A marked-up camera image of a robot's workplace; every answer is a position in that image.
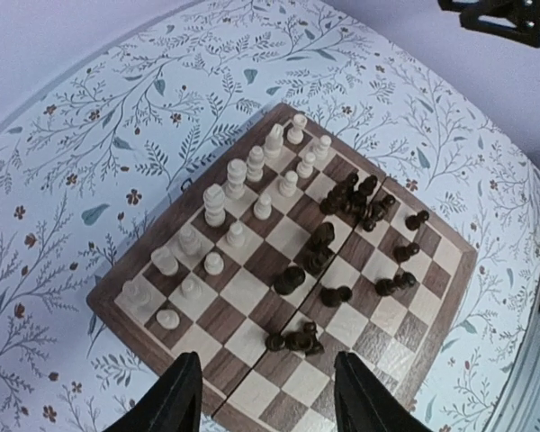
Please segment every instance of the floral pattern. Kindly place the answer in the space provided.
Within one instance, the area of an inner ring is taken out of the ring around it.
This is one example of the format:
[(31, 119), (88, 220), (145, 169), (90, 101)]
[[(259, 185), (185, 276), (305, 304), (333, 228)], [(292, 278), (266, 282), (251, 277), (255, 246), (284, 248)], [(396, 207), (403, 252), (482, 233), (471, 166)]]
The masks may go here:
[[(540, 172), (447, 82), (360, 22), (316, 0), (217, 0), (117, 43), (0, 134), (0, 431), (99, 432), (135, 405), (156, 376), (86, 295), (279, 100), (478, 249), (409, 410), (436, 431), (483, 427), (540, 276)], [(222, 430), (207, 418), (202, 429)]]

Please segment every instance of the white pawn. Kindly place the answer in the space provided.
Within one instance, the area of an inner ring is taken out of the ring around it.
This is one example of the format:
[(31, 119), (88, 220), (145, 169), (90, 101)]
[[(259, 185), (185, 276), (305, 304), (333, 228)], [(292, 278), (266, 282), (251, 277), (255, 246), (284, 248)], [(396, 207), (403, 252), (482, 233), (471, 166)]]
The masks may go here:
[(242, 159), (232, 159), (227, 166), (228, 181), (224, 184), (224, 193), (229, 200), (239, 200), (244, 194), (244, 182), (248, 171)]
[(226, 195), (219, 184), (213, 184), (204, 191), (204, 218), (206, 223), (213, 228), (219, 227), (226, 220), (224, 201)]
[(174, 330), (180, 325), (180, 317), (175, 310), (163, 309), (156, 314), (156, 321), (166, 330)]
[(246, 178), (249, 182), (259, 182), (262, 179), (264, 168), (264, 151), (260, 146), (254, 146), (248, 153), (246, 160)]
[(328, 135), (322, 135), (318, 143), (312, 146), (312, 151), (316, 155), (317, 160), (324, 160), (328, 156), (328, 150), (332, 145), (332, 138)]
[(180, 285), (182, 295), (188, 300), (197, 300), (202, 295), (202, 287), (191, 278), (186, 278)]
[(314, 170), (314, 163), (316, 162), (316, 155), (309, 151), (304, 155), (302, 160), (296, 167), (296, 174), (299, 178), (309, 178)]
[(262, 192), (258, 201), (254, 204), (254, 216), (260, 221), (265, 221), (272, 213), (272, 197), (269, 193)]
[(217, 276), (224, 270), (224, 260), (218, 252), (211, 252), (204, 259), (204, 270), (208, 275)]
[(154, 250), (150, 260), (164, 276), (173, 276), (178, 271), (178, 261), (169, 247), (162, 246)]
[(230, 225), (228, 233), (226, 234), (226, 240), (233, 248), (241, 248), (244, 246), (246, 239), (244, 235), (244, 225), (242, 225), (242, 222), (237, 220)]
[(198, 255), (202, 248), (202, 244), (196, 235), (195, 229), (189, 225), (184, 225), (180, 229), (180, 232), (178, 233), (178, 244), (180, 245), (182, 252), (189, 257)]
[(135, 306), (141, 307), (150, 302), (150, 293), (134, 281), (126, 281), (122, 292)]
[(278, 186), (278, 191), (282, 196), (285, 196), (286, 198), (290, 198), (294, 196), (296, 193), (296, 184), (298, 183), (298, 175), (294, 173), (293, 171), (288, 171), (282, 181), (280, 182), (280, 185)]
[(298, 145), (304, 140), (304, 132), (302, 131), (308, 119), (303, 114), (296, 114), (292, 119), (292, 127), (288, 130), (286, 138), (291, 144)]
[(280, 156), (282, 145), (284, 144), (284, 126), (275, 124), (270, 133), (266, 135), (264, 142), (264, 154), (269, 159), (276, 159)]

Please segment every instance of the wooden chessboard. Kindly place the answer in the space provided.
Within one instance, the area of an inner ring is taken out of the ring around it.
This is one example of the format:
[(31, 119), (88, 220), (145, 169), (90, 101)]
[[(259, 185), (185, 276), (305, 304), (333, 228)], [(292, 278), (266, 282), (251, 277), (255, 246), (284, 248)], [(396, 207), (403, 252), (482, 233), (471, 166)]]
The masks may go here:
[[(230, 431), (335, 430), (334, 358), (340, 350), (356, 352), (400, 403), (408, 403), (442, 346), (476, 261), (472, 246), (435, 213), (315, 122), (308, 121), (302, 144), (289, 143), (285, 135), (296, 113), (280, 103), (254, 125), (160, 216), (87, 298), (108, 328), (158, 375), (180, 353), (197, 352), (203, 370), (202, 410)], [(266, 163), (262, 180), (246, 182), (241, 199), (227, 201), (221, 227), (209, 227), (203, 191), (213, 183), (223, 185), (227, 164), (233, 158), (246, 160), (275, 123), (284, 126), (281, 156)], [(324, 134), (332, 138), (328, 157), (317, 161), (310, 178), (299, 180), (294, 197), (284, 198), (277, 187), (280, 177), (295, 170), (312, 142)], [(373, 232), (363, 231), (342, 212), (320, 212), (319, 202), (350, 172), (357, 172), (360, 180), (378, 177), (374, 199), (385, 194), (397, 198)], [(273, 200), (265, 221), (256, 219), (252, 210), (263, 191)], [(416, 232), (407, 230), (405, 218), (421, 210), (430, 212), (429, 222)], [(238, 249), (225, 239), (235, 220), (246, 227), (246, 244)], [(307, 273), (293, 294), (276, 294), (274, 279), (287, 266), (302, 264), (305, 243), (324, 221), (331, 221), (336, 232), (326, 269)], [(178, 246), (177, 233), (185, 224), (199, 233), (199, 256), (186, 256)], [(396, 264), (393, 249), (412, 240), (420, 244), (420, 253)], [(150, 262), (150, 253), (165, 243), (180, 263), (171, 277)], [(203, 269), (211, 251), (224, 260), (217, 276)], [(414, 288), (391, 297), (376, 295), (378, 278), (401, 271), (417, 277)], [(185, 278), (202, 286), (200, 299), (189, 301), (180, 294), (177, 288)], [(122, 285), (132, 279), (152, 292), (143, 310), (131, 307), (122, 294)], [(337, 309), (322, 306), (320, 289), (343, 284), (352, 288), (352, 300)], [(176, 329), (157, 323), (156, 314), (163, 309), (180, 316)], [(266, 350), (268, 334), (298, 330), (307, 320), (319, 326), (323, 355), (305, 359)]]

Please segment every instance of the white wall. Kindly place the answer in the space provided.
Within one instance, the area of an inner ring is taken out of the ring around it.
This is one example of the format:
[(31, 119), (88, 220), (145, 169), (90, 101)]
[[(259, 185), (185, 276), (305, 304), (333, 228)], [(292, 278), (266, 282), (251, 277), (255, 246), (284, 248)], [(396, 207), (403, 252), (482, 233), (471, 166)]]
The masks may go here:
[[(190, 0), (0, 0), (0, 122), (98, 48)], [(540, 49), (460, 28), (437, 0), (327, 0), (395, 41), (540, 166)]]

